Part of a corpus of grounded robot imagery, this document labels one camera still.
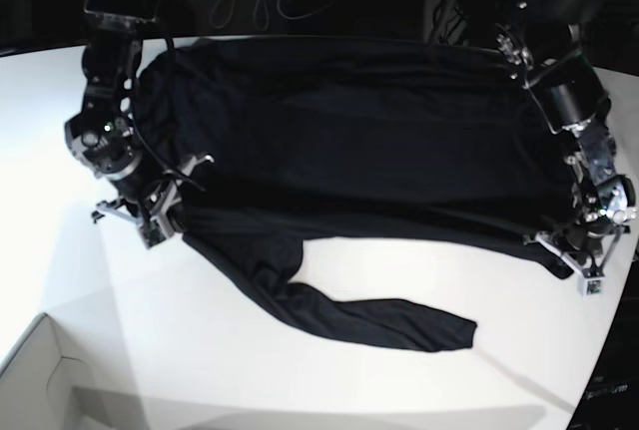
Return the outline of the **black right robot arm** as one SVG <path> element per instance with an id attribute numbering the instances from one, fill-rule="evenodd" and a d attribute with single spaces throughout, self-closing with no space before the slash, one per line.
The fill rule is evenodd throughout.
<path id="1" fill-rule="evenodd" d="M 106 214 L 130 221 L 142 236 L 166 238 L 184 229 L 180 187 L 194 186 L 193 170 L 208 160 L 190 157 L 175 166 L 144 137 L 133 111 L 142 61 L 140 27 L 158 24 L 163 0 L 86 0 L 95 31 L 81 61 L 86 78 L 80 112 L 66 122 L 66 146 L 117 197 L 97 204 Z"/>

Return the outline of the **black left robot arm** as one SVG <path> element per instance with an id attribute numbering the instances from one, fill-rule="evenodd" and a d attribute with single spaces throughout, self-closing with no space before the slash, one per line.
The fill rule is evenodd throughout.
<path id="1" fill-rule="evenodd" d="M 513 78 L 564 138 L 574 179 L 573 216 L 533 241 L 574 272 L 586 294 L 599 292 L 604 269 L 637 216 L 631 179 L 616 168 L 617 144 L 606 123 L 609 94 L 586 57 L 582 27 L 604 0 L 504 0 L 498 49 Z"/>

